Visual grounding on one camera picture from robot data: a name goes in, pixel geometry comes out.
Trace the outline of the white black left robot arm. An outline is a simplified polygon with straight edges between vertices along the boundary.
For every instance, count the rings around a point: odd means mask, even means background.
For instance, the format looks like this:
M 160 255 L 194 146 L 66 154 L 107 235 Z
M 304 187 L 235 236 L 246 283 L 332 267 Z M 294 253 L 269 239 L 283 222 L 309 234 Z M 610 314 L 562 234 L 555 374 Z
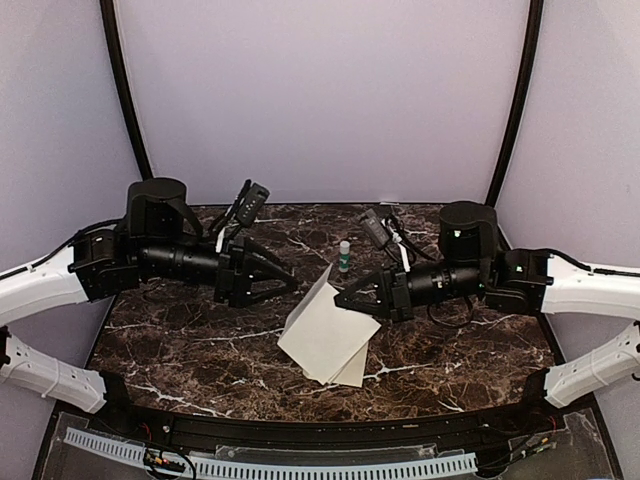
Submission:
M 214 300 L 245 308 L 294 290 L 297 281 L 266 248 L 241 236 L 270 195 L 251 180 L 209 226 L 187 204 L 187 187 L 158 177 L 131 184 L 125 215 L 79 230 L 51 253 L 1 275 L 1 380 L 63 401 L 120 436 L 141 427 L 118 374 L 74 367 L 41 353 L 9 324 L 56 307 L 91 303 L 164 278 L 212 288 Z

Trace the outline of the green white glue stick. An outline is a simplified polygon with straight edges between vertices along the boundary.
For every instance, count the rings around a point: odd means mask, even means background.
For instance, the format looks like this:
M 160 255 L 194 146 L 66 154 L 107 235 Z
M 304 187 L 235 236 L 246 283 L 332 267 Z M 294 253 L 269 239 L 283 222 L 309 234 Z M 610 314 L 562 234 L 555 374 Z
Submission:
M 339 271 L 346 273 L 350 269 L 350 242 L 343 240 L 339 245 Z

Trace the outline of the spare white paper sheet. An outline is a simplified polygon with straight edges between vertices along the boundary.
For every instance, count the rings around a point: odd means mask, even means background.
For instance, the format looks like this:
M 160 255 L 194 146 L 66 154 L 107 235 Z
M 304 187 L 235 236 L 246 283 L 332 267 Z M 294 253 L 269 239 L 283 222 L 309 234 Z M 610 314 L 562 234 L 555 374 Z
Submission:
M 330 273 L 326 269 L 291 311 L 277 342 L 306 378 L 322 385 L 380 329 L 371 316 L 335 306 Z

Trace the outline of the cream paper envelope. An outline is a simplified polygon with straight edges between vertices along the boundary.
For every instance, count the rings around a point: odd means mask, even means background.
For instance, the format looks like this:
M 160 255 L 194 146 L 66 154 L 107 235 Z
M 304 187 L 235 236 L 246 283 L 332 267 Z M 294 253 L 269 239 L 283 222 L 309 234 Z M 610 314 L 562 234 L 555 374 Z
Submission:
M 330 384 L 360 388 L 363 384 L 369 343 L 365 343 L 355 355 L 329 380 Z

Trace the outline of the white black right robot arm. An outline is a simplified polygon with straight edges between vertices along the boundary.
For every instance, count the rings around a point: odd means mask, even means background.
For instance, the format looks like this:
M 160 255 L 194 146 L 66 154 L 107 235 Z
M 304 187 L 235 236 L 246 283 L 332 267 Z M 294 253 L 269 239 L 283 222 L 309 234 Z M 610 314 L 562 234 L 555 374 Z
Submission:
M 616 337 L 564 364 L 529 375 L 510 413 L 521 434 L 534 432 L 549 405 L 575 400 L 630 376 L 639 377 L 639 271 L 589 265 L 553 249 L 503 249 L 496 211 L 472 201 L 439 212 L 441 261 L 427 258 L 378 270 L 335 295 L 336 306 L 392 321 L 410 320 L 414 308 L 477 297 L 506 314 L 582 313 L 626 318 Z

